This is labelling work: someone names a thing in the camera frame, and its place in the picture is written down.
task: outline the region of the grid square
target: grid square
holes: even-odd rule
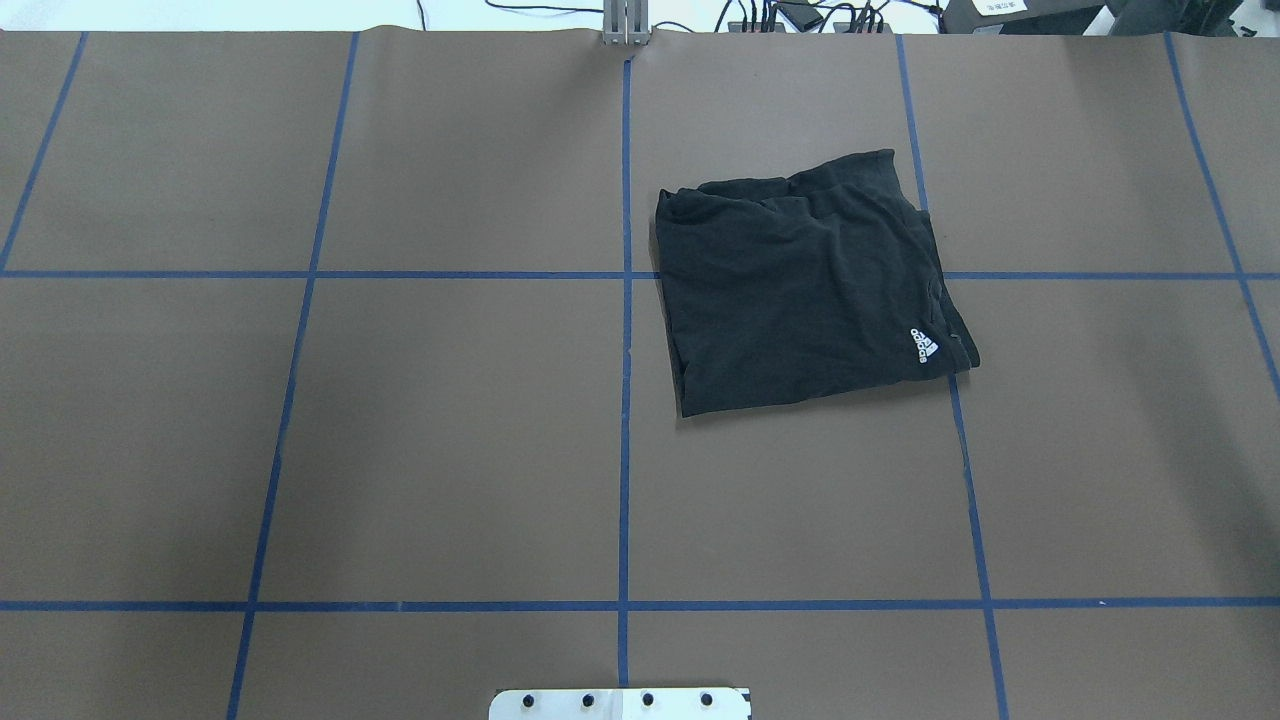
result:
[[[243,600],[301,296],[0,282],[0,597]]]
[[[1172,36],[1187,102],[1247,272],[1280,270],[1280,53]],[[1242,72],[1224,72],[1242,68]]]
[[[681,420],[655,283],[634,313],[632,598],[978,596],[946,380]]]
[[[362,33],[324,266],[621,270],[623,56],[585,29]]]
[[[225,717],[241,620],[238,612],[5,612],[0,716]]]
[[[850,152],[888,147],[897,151],[902,192],[913,202],[919,200],[893,38],[835,40],[653,36],[635,59],[631,91],[631,234],[637,270],[653,268],[659,190],[790,176]],[[850,70],[832,74],[823,68]],[[852,77],[867,82],[852,90],[846,82]]]
[[[997,618],[1012,717],[1263,720],[1280,707],[1277,609],[1019,610]]]
[[[612,688],[613,612],[259,615],[239,717],[488,717],[508,688]]]
[[[14,32],[0,42],[5,136],[0,142],[0,233],[9,232],[78,38],[67,32]]]
[[[348,42],[92,35],[9,266],[305,269]]]
[[[621,296],[320,281],[264,598],[616,598]]]
[[[756,717],[996,716],[980,612],[632,612],[634,687],[751,691]]]
[[[945,268],[1231,269],[1158,37],[906,50]]]
[[[1234,282],[957,282],[997,597],[1280,593],[1280,404]]]

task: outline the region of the adidas logo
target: adidas logo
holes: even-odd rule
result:
[[[920,351],[920,363],[928,363],[929,355],[938,351],[938,343],[915,328],[911,328],[911,340],[915,341],[915,348]]]

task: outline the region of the black shorts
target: black shorts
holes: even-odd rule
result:
[[[685,418],[978,366],[892,150],[662,191],[655,227]]]

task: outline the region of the label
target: label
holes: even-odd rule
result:
[[[979,15],[1009,15],[1012,13],[1025,13],[1024,0],[973,0],[974,9]]]

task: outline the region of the blue tape line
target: blue tape line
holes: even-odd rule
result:
[[[1187,135],[1192,140],[1192,149],[1196,151],[1196,161],[1199,164],[1201,176],[1204,177],[1204,187],[1208,188],[1210,202],[1213,204],[1213,214],[1217,217],[1217,227],[1222,231],[1222,241],[1226,243],[1226,252],[1231,256],[1231,266],[1235,268],[1235,277],[1240,283],[1240,295],[1244,296],[1244,306],[1249,313],[1249,322],[1253,324],[1253,334],[1258,340],[1258,348],[1262,351],[1262,360],[1271,377],[1271,389],[1276,400],[1280,400],[1280,372],[1276,370],[1275,356],[1271,354],[1271,343],[1267,342],[1267,333],[1262,328],[1258,318],[1258,309],[1253,304],[1253,292],[1249,290],[1249,281],[1244,274],[1244,265],[1240,263],[1240,254],[1235,249],[1235,238],[1231,237],[1231,227],[1226,222],[1226,211],[1222,210],[1222,201],[1217,195],[1217,184],[1213,174],[1208,169],[1208,160],[1204,158],[1204,147],[1199,141],[1199,132],[1196,129],[1196,120],[1192,118],[1192,108],[1187,101],[1187,88],[1183,87],[1183,72],[1178,65],[1178,53],[1174,50],[1174,36],[1165,32],[1165,53],[1169,55],[1169,69],[1174,74],[1174,87],[1178,90],[1178,104],[1183,109],[1183,120],[1187,123]]]
[[[897,74],[902,78],[902,105],[906,108],[906,129],[911,137],[911,163],[915,165],[915,192],[920,196],[920,209],[929,211],[929,193],[924,191],[924,164],[920,161],[920,137],[915,132],[915,105],[911,102],[911,77],[906,70],[906,45],[901,35],[897,41]]]
[[[316,270],[319,279],[621,281],[617,270]],[[306,279],[310,270],[0,270],[5,278],[68,279]],[[632,273],[655,279],[657,273]]]
[[[0,612],[244,612],[247,602],[0,600]]]
[[[593,270],[320,270],[324,279],[621,281],[626,273]]]
[[[634,600],[635,612],[841,612],[982,610],[980,600]]]
[[[929,196],[924,190],[924,164],[920,160],[920,140],[915,124],[915,106],[911,102],[911,78],[908,72],[906,45],[902,36],[895,36],[897,42],[897,69],[902,78],[902,105],[906,108],[906,127],[911,137],[911,160],[915,163],[915,186],[920,193],[920,209],[928,211]],[[969,530],[973,536],[973,555],[978,566],[978,587],[982,591],[983,620],[987,626],[987,650],[991,655],[991,676],[996,689],[996,708],[1000,720],[1009,720],[1009,698],[1005,694],[1005,669],[1000,657],[1000,639],[996,633],[996,612],[991,606],[991,582],[987,577],[987,555],[982,544],[982,523],[978,519],[978,496],[973,489],[973,466],[969,462],[969,439],[964,429],[964,410],[960,406],[960,388],[955,375],[947,378],[951,387],[951,413],[960,438],[960,454],[964,460],[964,480],[969,495]]]
[[[631,682],[631,60],[622,63],[622,397],[618,420],[618,687]]]
[[[259,612],[614,612],[612,600],[476,602],[259,602]]]
[[[13,222],[9,224],[9,234],[4,238],[4,247],[0,249],[0,270],[9,263],[9,254],[13,252],[13,243],[18,238],[18,228],[22,227],[22,217],[27,211],[27,201],[36,188],[36,178],[40,177],[40,167],[45,164],[45,152],[49,151],[49,142],[54,138],[54,129],[58,128],[58,119],[63,115],[63,105],[67,104],[67,95],[72,91],[72,81],[79,68],[79,60],[84,55],[84,44],[88,42],[88,33],[82,32],[79,42],[76,44],[76,53],[72,54],[72,64],[67,68],[67,77],[63,78],[63,88],[58,91],[58,101],[54,102],[54,113],[45,126],[45,136],[40,140],[40,149],[36,150],[36,160],[31,164],[31,173],[27,174],[27,184],[22,188],[18,199],[18,209],[14,210]]]
[[[1106,610],[1134,607],[1280,607],[1280,597],[1068,597],[993,600],[996,610]]]
[[[1234,281],[1235,273],[1088,273],[1019,270],[948,270],[948,281]]]
[[[1125,610],[1280,607],[1280,596],[1029,597],[951,600],[632,600],[631,612],[877,612],[984,610]],[[0,600],[0,612],[244,612],[234,601]],[[617,612],[612,600],[535,601],[259,601],[259,612]]]
[[[320,266],[320,251],[324,247],[324,231],[329,218],[329,200],[333,195],[333,178],[338,169],[338,150],[342,147],[342,128],[347,117],[347,100],[351,96],[351,78],[356,68],[356,51],[360,47],[360,33],[351,33],[351,46],[347,50],[347,69],[342,81],[342,97],[338,101],[338,119],[334,122],[333,143],[329,147],[329,168],[325,170],[324,192],[320,195],[320,214],[316,219],[315,240],[311,245],[311,264],[307,286],[302,293],[302,309],[298,313],[298,329],[293,336],[293,355],[289,359],[289,378],[284,387],[284,406],[280,410],[280,424],[275,433],[275,452],[271,459],[271,475],[266,486],[266,501],[262,507],[262,523],[257,534],[257,548],[253,553],[253,573],[248,585],[248,609],[244,611],[244,624],[241,629],[239,650],[236,653],[236,671],[232,676],[230,697],[227,701],[227,720],[236,720],[239,712],[241,689],[244,685],[244,669],[248,664],[248,648],[253,638],[253,616],[259,592],[262,587],[262,566],[266,562],[266,546],[271,534],[271,519],[275,514],[275,497],[280,486],[280,468],[284,456],[284,438],[293,414],[293,396],[297,389],[298,361],[302,357],[302,341],[307,333],[307,320],[311,314],[311,299],[315,295],[316,269]]]
[[[948,281],[1235,281],[1235,273],[1126,273],[1057,270],[947,270]],[[308,270],[0,270],[0,278],[44,279],[306,279]],[[317,279],[622,281],[616,270],[316,270]],[[662,273],[635,270],[632,281]],[[1244,273],[1251,281],[1280,281],[1280,273]]]
[[[956,377],[947,377],[951,388],[951,416],[960,438],[960,457],[964,464],[965,493],[969,496],[969,533],[973,539],[973,557],[978,566],[978,591],[982,593],[983,623],[987,628],[987,650],[991,655],[991,675],[996,688],[996,710],[1001,720],[1009,720],[1009,698],[1005,693],[1005,669],[1000,657],[1000,638],[996,632],[996,612],[991,603],[991,579],[987,574],[987,551],[982,542],[982,520],[978,515],[978,493],[973,487],[973,464],[969,460],[969,436],[964,427],[964,407],[960,405],[960,386]]]
[[[4,270],[5,278],[50,279],[305,279],[306,270]]]

